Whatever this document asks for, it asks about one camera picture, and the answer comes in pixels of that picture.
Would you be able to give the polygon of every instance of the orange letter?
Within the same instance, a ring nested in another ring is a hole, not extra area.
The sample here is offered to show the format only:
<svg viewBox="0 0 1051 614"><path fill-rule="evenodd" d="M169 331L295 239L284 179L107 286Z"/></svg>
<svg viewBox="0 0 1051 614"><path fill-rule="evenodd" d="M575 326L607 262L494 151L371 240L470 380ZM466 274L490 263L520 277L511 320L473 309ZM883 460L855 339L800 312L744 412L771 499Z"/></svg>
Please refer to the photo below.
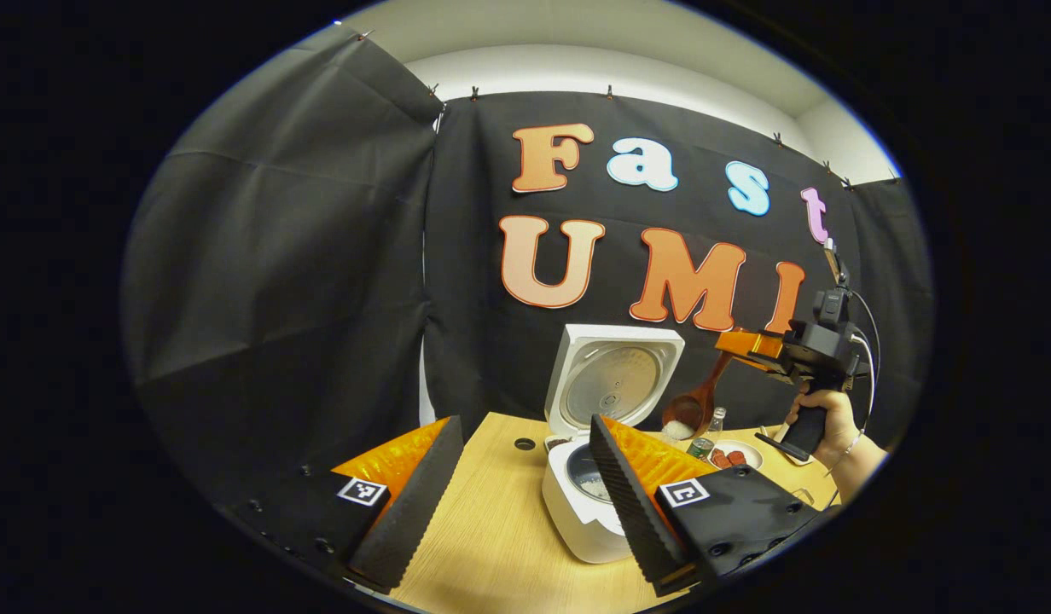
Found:
<svg viewBox="0 0 1051 614"><path fill-rule="evenodd" d="M704 330L731 330L734 285L737 270L745 262L745 252L728 242L717 242L694 271L693 258L681 234L665 228L647 228L642 238L651 248L651 262L646 265L643 294L630 310L632 318L647 323L665 320L668 311L662 305L662 294L668 288L669 304L678 323L684 323L706 294L704 307L693 319L694 325Z"/></svg>
<svg viewBox="0 0 1051 614"><path fill-rule="evenodd" d="M806 279L806 272L795 262L780 262L776 265L780 275L780 291L776 294L776 312L764 330L786 333L790 330L790 319L795 318L795 303L799 302L799 287Z"/></svg>
<svg viewBox="0 0 1051 614"><path fill-rule="evenodd" d="M502 287L518 301L536 307L558 309L578 302L591 283L593 246L604 237L597 222L569 220L559 226L568 234L568 272L558 285L542 284L533 274L537 264L537 240L549 223L531 214L509 214L499 221L506 234L502 245Z"/></svg>
<svg viewBox="0 0 1051 614"><path fill-rule="evenodd" d="M568 137L553 145L557 137ZM579 144L593 143L593 129L586 124L542 125L540 128L515 129L514 139L522 145L522 173L511 187L516 192L545 192L568 185L568 178L556 175L556 161L571 170L579 165Z"/></svg>

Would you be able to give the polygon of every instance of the wooden table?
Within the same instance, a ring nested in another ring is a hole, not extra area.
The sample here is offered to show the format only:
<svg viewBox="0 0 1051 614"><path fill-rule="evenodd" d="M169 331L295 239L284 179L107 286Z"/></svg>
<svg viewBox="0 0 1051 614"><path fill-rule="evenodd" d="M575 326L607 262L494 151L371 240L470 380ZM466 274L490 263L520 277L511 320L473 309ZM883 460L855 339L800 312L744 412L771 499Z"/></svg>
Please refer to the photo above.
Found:
<svg viewBox="0 0 1051 614"><path fill-rule="evenodd" d="M779 427L769 427L775 435ZM784 490L802 489L823 509L834 492L825 467L799 467L755 438L757 429L724 431L764 457L761 473ZM679 594L655 597L635 558L581 562L556 531L544 499L543 422L490 413L465 447L454 478L433 514L404 581L389 595L421 611L442 613L544 613L645 610ZM688 443L652 434L675 448ZM533 450L514 447L527 436Z"/></svg>

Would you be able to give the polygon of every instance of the can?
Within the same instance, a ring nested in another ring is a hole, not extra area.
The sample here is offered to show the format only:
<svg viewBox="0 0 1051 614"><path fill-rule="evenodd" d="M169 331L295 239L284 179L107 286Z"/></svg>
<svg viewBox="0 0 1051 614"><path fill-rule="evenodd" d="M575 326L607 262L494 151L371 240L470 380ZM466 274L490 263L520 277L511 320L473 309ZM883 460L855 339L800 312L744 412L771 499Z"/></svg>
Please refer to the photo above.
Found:
<svg viewBox="0 0 1051 614"><path fill-rule="evenodd" d="M716 445L713 444L710 439L706 439L703 436L697 436L697 438L693 439L693 443L689 444L688 453L693 454L694 457L702 459L702 462L706 462L714 447L716 447Z"/></svg>

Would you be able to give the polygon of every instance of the hand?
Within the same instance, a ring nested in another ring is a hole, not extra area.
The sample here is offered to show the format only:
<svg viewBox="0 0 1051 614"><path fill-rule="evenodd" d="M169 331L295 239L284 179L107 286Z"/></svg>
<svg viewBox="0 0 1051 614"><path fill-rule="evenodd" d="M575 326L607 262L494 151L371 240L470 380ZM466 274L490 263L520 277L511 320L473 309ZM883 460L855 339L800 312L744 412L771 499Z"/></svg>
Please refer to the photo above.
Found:
<svg viewBox="0 0 1051 614"><path fill-rule="evenodd" d="M808 390L809 384L803 382L799 388L801 394L795 397L795 403L790 405L790 411L783 422L788 425L795 424L799 416L799 408L825 408L825 438L818 444L813 457L823 466L830 467L860 434L860 429L856 427L856 415L852 413L852 401L848 394L836 390L818 390L812 394L806 394Z"/></svg>

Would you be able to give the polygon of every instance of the glass bottle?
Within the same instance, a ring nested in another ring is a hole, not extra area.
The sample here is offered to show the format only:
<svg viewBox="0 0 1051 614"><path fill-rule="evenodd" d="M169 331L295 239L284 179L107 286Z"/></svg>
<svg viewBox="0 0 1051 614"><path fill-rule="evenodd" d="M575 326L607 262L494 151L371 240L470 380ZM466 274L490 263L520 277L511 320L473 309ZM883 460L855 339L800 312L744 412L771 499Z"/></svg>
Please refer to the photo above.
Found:
<svg viewBox="0 0 1051 614"><path fill-rule="evenodd" d="M716 444L722 438L723 435L723 418L727 416L727 410L724 408L716 408L716 412L712 414L712 424L708 425L708 430L704 433L704 437L712 442L712 447L716 447Z"/></svg>

